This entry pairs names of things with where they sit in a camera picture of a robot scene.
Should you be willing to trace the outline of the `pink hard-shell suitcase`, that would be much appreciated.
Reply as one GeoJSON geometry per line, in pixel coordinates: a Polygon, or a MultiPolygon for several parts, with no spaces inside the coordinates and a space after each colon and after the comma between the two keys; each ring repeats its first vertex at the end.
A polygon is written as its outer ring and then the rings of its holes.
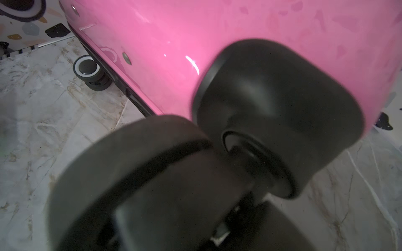
{"type": "Polygon", "coordinates": [[[60,1],[74,72],[144,114],[49,198],[53,251],[312,251],[267,194],[298,197],[379,117],[401,1],[60,1]]]}

